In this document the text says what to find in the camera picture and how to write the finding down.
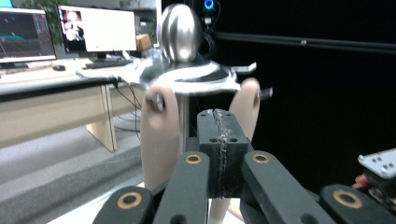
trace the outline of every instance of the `computer monitor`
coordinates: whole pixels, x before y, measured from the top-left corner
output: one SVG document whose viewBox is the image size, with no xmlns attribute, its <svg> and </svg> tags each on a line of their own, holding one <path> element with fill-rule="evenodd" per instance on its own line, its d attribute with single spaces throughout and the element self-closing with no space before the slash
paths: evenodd
<svg viewBox="0 0 396 224">
<path fill-rule="evenodd" d="M 0 0 L 0 7 L 13 7 L 11 0 Z"/>
<path fill-rule="evenodd" d="M 136 50 L 134 13 L 127 10 L 58 5 L 66 52 L 105 53 Z"/>
<path fill-rule="evenodd" d="M 0 69 L 55 59 L 44 10 L 0 7 Z"/>
</svg>

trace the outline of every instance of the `black bracket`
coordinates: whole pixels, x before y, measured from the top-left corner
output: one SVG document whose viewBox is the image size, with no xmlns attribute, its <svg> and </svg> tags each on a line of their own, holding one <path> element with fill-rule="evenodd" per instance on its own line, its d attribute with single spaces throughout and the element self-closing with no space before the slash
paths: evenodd
<svg viewBox="0 0 396 224">
<path fill-rule="evenodd" d="M 187 139 L 172 177 L 154 191 L 116 191 L 94 224 L 206 223 L 209 198 L 240 198 L 245 223 L 396 223 L 351 187 L 310 193 L 274 155 L 254 150 L 232 113 L 205 110 L 197 117 L 198 136 Z"/>
</svg>

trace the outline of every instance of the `person's hand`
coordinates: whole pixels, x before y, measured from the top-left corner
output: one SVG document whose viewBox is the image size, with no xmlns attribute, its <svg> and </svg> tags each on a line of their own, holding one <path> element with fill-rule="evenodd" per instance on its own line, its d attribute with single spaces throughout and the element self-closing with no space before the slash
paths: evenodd
<svg viewBox="0 0 396 224">
<path fill-rule="evenodd" d="M 358 175 L 355 178 L 355 184 L 352 185 L 354 189 L 367 188 L 370 186 L 370 181 L 365 175 Z"/>
</svg>

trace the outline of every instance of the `silver robot head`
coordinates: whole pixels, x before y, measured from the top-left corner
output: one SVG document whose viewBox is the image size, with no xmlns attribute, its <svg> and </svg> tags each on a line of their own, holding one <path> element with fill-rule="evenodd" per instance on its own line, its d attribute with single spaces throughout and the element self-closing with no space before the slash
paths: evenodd
<svg viewBox="0 0 396 224">
<path fill-rule="evenodd" d="M 157 37 L 165 58 L 174 63 L 189 63 L 201 45 L 202 26 L 192 9 L 173 4 L 163 11 Z"/>
</svg>

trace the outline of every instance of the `wooden desk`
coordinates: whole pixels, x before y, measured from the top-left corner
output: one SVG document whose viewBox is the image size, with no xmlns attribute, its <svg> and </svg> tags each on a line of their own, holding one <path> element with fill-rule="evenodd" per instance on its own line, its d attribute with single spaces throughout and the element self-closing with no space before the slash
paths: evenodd
<svg viewBox="0 0 396 224">
<path fill-rule="evenodd" d="M 0 79 L 0 147 L 87 125 L 110 151 L 117 149 L 112 118 L 135 107 L 111 84 L 116 80 L 87 80 L 75 75 L 85 62 L 64 63 L 64 72 L 49 67 Z M 134 101 L 128 86 L 119 90 Z M 134 91 L 141 102 L 144 91 Z"/>
</svg>

